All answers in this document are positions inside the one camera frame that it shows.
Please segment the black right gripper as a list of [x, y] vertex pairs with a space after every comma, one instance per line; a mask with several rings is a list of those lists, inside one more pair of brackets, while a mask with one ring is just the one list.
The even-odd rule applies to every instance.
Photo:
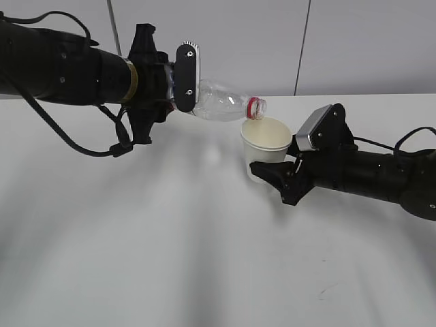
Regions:
[[272, 185], [281, 194], [282, 203], [297, 205], [315, 186], [317, 181], [327, 181], [333, 186], [339, 180], [346, 154], [358, 150], [355, 144], [340, 144], [333, 149], [301, 152], [295, 137], [287, 149], [287, 155], [295, 161], [249, 164], [251, 173]]

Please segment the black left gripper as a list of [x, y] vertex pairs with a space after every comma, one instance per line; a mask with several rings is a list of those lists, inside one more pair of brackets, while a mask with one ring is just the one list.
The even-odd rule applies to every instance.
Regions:
[[165, 122], [173, 110], [167, 75], [172, 65], [168, 54], [156, 49], [154, 32], [155, 27], [149, 23], [137, 24], [128, 55], [138, 74], [136, 92], [127, 103], [134, 143], [150, 143], [152, 126]]

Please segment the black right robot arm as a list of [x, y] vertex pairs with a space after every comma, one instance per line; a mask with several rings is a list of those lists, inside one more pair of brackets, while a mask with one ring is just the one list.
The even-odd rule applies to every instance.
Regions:
[[273, 186], [284, 204], [297, 205], [313, 188], [321, 187], [393, 204], [426, 220], [435, 220], [435, 150], [412, 157], [360, 151], [355, 144], [300, 152], [295, 161], [249, 165], [251, 173]]

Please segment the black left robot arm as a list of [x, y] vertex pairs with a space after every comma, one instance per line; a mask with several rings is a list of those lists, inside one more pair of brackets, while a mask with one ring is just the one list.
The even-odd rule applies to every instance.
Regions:
[[151, 24], [138, 24], [126, 58], [64, 31], [24, 27], [1, 20], [1, 70], [34, 98], [55, 104], [120, 104], [136, 144], [150, 143], [154, 123], [172, 111], [171, 64], [155, 47]]

